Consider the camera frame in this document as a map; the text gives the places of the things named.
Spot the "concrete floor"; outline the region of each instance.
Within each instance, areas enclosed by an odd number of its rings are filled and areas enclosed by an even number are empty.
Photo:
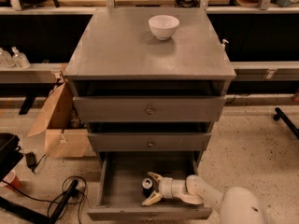
[[[232,96],[228,97],[228,102],[233,99]],[[42,104],[43,100],[37,100],[27,115],[19,116],[21,99],[0,100],[0,133],[18,135],[23,151],[25,153],[33,151],[38,160],[44,154],[45,134],[30,138],[27,134]],[[220,121],[214,126],[208,149],[199,166],[199,173],[207,183],[222,192],[233,186],[251,190],[264,203],[277,224],[297,224],[299,140],[282,120],[273,120],[276,106],[279,106],[297,127],[299,126],[299,103],[293,102],[290,95],[236,96],[232,103],[224,107]],[[36,169],[36,174],[27,168],[25,159],[22,159],[15,171],[21,181],[23,192],[47,200],[52,200],[61,193],[61,186],[69,176],[82,176],[88,183],[88,201],[83,207],[81,223],[97,223],[92,222],[86,215],[86,209],[95,207],[101,174],[95,157],[46,158]],[[48,203],[31,201],[6,188],[0,188],[0,195],[39,213],[47,213]],[[0,211],[0,223],[28,222]],[[63,218],[57,223],[78,223],[78,207],[69,206]],[[220,222],[219,215],[214,211],[208,220],[160,223],[219,224]]]

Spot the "plastic bottle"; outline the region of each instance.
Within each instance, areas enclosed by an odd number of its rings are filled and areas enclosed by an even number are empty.
[[[14,65],[15,62],[12,60],[9,52],[0,48],[0,67],[9,68]]]
[[[14,53],[12,59],[19,68],[27,69],[31,66],[24,53],[19,52],[16,47],[13,47],[12,51]]]

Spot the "cabinet top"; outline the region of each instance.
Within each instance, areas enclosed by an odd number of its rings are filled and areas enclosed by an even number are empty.
[[[166,41],[149,19],[172,15],[179,28]],[[99,7],[65,70],[70,79],[228,79],[235,71],[205,11],[176,7]]]

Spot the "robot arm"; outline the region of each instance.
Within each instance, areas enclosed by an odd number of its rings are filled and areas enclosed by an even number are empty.
[[[186,180],[149,173],[159,184],[159,192],[153,191],[143,205],[151,205],[162,198],[180,198],[185,203],[200,204],[202,198],[220,214],[221,224],[275,224],[258,198],[240,187],[228,189],[224,194],[212,188],[198,175]]]

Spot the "cardboard box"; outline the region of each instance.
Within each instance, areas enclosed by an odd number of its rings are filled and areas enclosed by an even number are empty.
[[[51,92],[28,133],[45,135],[45,151],[48,157],[94,156],[86,129],[67,129],[73,113],[73,94],[69,84]]]

